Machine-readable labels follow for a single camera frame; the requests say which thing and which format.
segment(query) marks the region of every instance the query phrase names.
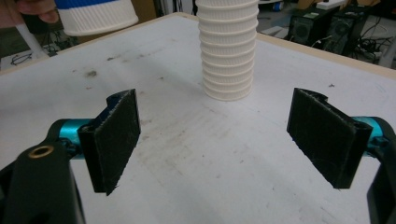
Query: white table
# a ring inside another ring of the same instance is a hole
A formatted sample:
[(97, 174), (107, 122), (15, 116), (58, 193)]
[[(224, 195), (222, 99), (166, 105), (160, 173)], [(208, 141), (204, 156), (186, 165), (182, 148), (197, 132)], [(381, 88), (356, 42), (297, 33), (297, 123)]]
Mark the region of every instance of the white table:
[(85, 161), (71, 161), (88, 223), (369, 223), (378, 162), (333, 189), (286, 132), (291, 96), (318, 91), (396, 128), (395, 71), (259, 35), (253, 92), (224, 103), (203, 91), (198, 34), (174, 14), (3, 72), (0, 167), (55, 120), (94, 118), (136, 89), (142, 133), (113, 194), (93, 193)]

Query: white plastic cup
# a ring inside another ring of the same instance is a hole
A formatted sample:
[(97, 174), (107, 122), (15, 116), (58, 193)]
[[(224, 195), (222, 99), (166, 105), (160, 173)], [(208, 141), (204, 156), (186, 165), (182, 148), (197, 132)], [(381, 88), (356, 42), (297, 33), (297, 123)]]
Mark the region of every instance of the white plastic cup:
[(231, 21), (216, 21), (208, 20), (204, 18), (199, 18), (199, 29), (214, 32), (214, 33), (235, 33), (246, 30), (257, 24), (257, 15), (259, 14), (259, 9), (243, 18), (238, 18)]
[(234, 65), (254, 60), (254, 52), (255, 50), (253, 48), (249, 51), (241, 52), (235, 55), (216, 55), (202, 50), (201, 58), (208, 63), (218, 65)]
[(253, 66), (249, 68), (245, 72), (231, 74), (231, 75), (223, 75), (217, 73), (211, 73), (203, 69), (204, 78), (210, 80), (212, 82), (218, 83), (238, 83), (249, 77), (253, 77)]
[(237, 91), (219, 91), (211, 89), (210, 87), (206, 86), (204, 83), (204, 90), (205, 93), (216, 99), (221, 101), (236, 101), (248, 96), (251, 92), (252, 83), (246, 85), (244, 89), (237, 90)]
[(138, 22), (131, 0), (56, 0), (67, 35), (97, 35)]
[(233, 8), (242, 7), (251, 2), (258, 3), (259, 0), (197, 0), (195, 4), (198, 8)]
[(247, 78), (242, 79), (238, 82), (223, 83), (223, 82), (214, 82), (209, 78), (207, 78), (206, 76), (204, 76), (204, 84), (208, 88), (216, 91), (240, 91), (244, 89), (246, 86), (251, 85), (252, 80), (253, 80), (253, 76), (248, 76)]
[(200, 7), (197, 16), (202, 19), (213, 21), (232, 21), (256, 13), (257, 8), (258, 5), (255, 1), (231, 9), (227, 9), (227, 7)]
[(221, 101), (247, 96), (252, 87), (258, 0), (197, 0), (203, 86)]
[(235, 55), (256, 47), (256, 36), (251, 39), (231, 45), (211, 44), (201, 40), (201, 50), (216, 55)]
[(249, 39), (256, 38), (257, 31), (256, 27), (259, 24), (257, 21), (254, 26), (247, 28), (246, 30), (234, 32), (234, 33), (214, 33), (208, 32), (205, 30), (200, 31), (199, 38), (200, 40), (208, 43), (208, 44), (221, 44), (221, 45), (232, 45), (243, 43)]
[(202, 67), (206, 71), (215, 74), (221, 74), (224, 76), (231, 76), (239, 73), (246, 72), (251, 66), (253, 66), (254, 60), (247, 61), (241, 64), (234, 65), (218, 65), (213, 63), (208, 63), (202, 60)]

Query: brass insert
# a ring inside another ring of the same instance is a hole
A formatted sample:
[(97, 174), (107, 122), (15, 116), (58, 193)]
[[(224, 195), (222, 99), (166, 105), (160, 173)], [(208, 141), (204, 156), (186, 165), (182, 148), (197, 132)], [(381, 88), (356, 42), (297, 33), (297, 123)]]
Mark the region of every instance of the brass insert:
[(40, 159), (42, 157), (48, 156), (53, 151), (53, 146), (42, 146), (33, 149), (29, 153), (31, 159)]

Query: black equipment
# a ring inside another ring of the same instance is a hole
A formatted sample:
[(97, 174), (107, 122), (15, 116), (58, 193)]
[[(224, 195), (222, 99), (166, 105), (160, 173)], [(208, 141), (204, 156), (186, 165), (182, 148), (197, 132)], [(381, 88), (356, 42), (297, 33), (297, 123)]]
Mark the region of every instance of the black equipment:
[(339, 7), (329, 10), (310, 7), (295, 12), (290, 19), (287, 39), (309, 47), (315, 45), (314, 47), (320, 48), (321, 45), (317, 45), (316, 42), (326, 36), (332, 15), (338, 10)]
[(371, 7), (350, 5), (335, 13), (327, 32), (330, 38), (325, 40), (323, 50), (349, 55), (359, 44), (370, 10)]

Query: hand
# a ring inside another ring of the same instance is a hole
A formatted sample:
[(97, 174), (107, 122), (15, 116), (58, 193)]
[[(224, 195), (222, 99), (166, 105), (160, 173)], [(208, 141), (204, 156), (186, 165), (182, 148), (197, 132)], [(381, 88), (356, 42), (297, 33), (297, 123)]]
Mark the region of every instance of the hand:
[(38, 15), (45, 22), (59, 20), (53, 0), (0, 0), (0, 28), (12, 27), (23, 23), (21, 14)]

